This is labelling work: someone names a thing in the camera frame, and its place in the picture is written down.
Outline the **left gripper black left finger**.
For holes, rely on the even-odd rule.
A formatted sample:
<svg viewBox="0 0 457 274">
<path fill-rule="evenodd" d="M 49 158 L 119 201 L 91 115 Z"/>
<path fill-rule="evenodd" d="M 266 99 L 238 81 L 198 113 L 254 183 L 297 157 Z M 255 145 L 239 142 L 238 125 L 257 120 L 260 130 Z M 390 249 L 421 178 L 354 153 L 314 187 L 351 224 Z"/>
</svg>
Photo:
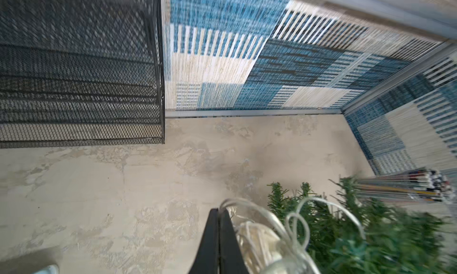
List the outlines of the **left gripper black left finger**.
<svg viewBox="0 0 457 274">
<path fill-rule="evenodd" d="M 219 272 L 219 210 L 209 211 L 196 257 L 188 274 L 217 274 Z"/>
</svg>

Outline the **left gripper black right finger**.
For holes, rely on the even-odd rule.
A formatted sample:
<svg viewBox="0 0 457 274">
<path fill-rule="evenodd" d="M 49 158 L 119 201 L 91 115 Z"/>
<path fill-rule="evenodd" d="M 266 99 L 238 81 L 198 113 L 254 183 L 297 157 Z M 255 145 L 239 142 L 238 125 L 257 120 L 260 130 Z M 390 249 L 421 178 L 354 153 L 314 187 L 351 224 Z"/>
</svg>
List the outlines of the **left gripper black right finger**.
<svg viewBox="0 0 457 274">
<path fill-rule="evenodd" d="M 219 208 L 219 272 L 249 274 L 227 209 Z"/>
</svg>

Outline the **clear wire string lights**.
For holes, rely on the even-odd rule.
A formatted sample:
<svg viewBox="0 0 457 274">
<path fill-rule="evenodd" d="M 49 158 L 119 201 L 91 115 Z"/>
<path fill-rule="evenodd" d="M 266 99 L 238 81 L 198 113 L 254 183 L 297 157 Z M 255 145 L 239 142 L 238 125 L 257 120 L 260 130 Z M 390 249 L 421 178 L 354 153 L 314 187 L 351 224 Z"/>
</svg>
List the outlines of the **clear wire string lights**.
<svg viewBox="0 0 457 274">
<path fill-rule="evenodd" d="M 319 274 L 321 271 L 307 251 L 311 231 L 300 214 L 305 203 L 319 202 L 339 209 L 357 227 L 363 240 L 363 224 L 348 209 L 323 198 L 305 197 L 288 213 L 285 223 L 271 211 L 244 198 L 228 198 L 220 204 L 227 209 L 234 225 L 245 265 L 250 274 Z M 247 207 L 261 215 L 271 225 L 257 223 L 236 214 L 236 208 Z"/>
</svg>

